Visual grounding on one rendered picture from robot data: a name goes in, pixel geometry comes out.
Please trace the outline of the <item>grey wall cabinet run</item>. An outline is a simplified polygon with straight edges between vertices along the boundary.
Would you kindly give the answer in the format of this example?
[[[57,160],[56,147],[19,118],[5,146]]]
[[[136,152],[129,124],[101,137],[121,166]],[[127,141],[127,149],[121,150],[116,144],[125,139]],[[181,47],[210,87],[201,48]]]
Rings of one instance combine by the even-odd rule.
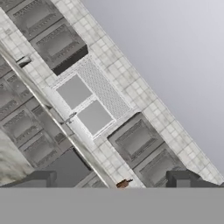
[[[88,54],[85,41],[51,0],[0,0],[0,7],[56,75]]]
[[[112,132],[108,140],[146,187],[165,187],[167,171],[186,170],[141,112]]]

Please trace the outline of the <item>silver sink tap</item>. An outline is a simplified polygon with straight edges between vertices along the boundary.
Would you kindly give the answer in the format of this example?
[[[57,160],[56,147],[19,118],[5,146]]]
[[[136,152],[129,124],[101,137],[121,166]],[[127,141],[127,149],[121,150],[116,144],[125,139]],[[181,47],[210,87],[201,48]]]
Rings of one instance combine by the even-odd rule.
[[[64,123],[72,123],[71,119],[77,115],[77,112],[73,112],[64,122],[60,122],[60,125],[63,125]]]

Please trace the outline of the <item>dark grey dishwasher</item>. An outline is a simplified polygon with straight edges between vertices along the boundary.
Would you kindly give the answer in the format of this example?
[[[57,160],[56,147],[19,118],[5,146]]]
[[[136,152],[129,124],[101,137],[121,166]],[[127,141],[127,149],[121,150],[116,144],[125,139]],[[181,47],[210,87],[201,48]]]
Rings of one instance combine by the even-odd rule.
[[[93,170],[78,151],[72,148],[48,165],[45,171],[56,172],[56,187],[75,187]]]

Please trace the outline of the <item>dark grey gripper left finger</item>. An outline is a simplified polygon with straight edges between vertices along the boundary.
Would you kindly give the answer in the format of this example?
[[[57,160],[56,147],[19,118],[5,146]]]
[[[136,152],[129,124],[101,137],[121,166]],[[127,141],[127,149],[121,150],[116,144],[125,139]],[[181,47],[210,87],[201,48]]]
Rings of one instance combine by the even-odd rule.
[[[3,185],[4,188],[10,187],[54,187],[57,179],[56,171],[34,171],[30,175],[20,180]]]

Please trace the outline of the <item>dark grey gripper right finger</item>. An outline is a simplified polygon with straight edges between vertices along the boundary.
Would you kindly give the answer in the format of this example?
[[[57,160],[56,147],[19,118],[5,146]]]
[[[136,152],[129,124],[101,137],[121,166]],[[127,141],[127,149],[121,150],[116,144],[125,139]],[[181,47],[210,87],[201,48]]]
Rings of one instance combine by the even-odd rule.
[[[217,185],[212,182],[204,180],[199,174],[190,170],[185,171],[168,171],[166,173],[167,187],[174,188],[211,188],[224,187],[224,184]]]

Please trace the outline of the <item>white framed window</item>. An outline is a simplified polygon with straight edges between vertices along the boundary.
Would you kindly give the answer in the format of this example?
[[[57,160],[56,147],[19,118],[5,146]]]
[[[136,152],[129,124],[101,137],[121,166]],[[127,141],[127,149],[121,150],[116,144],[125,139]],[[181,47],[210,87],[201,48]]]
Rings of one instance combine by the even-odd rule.
[[[93,141],[131,111],[122,93],[89,55],[59,75],[50,90],[65,118],[75,114],[69,127],[84,141]]]

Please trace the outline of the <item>small brown object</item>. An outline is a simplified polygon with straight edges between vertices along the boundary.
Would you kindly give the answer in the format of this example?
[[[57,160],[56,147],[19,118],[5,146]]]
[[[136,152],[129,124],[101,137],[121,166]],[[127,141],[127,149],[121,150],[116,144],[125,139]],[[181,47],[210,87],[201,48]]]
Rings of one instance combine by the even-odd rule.
[[[124,179],[116,184],[117,188],[126,188],[129,183],[132,182],[132,179]]]

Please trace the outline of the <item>grey base cabinet run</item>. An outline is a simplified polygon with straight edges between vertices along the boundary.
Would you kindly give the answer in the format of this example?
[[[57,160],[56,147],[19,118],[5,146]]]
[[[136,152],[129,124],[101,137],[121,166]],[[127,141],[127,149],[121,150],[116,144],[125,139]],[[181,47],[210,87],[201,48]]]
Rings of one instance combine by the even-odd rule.
[[[45,168],[74,148],[27,86],[0,56],[0,129],[17,146],[34,171]],[[92,171],[75,187],[103,188]]]

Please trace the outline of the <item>small grey cylinder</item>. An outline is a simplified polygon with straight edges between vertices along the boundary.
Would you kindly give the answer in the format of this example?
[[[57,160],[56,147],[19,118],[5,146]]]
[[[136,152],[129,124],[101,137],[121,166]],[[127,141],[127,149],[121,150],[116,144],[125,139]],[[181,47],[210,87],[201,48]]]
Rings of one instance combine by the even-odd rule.
[[[21,59],[18,59],[17,60],[17,64],[20,66],[20,67],[25,67],[26,65],[28,65],[29,63],[32,62],[32,59],[28,56],[24,56],[22,57]]]

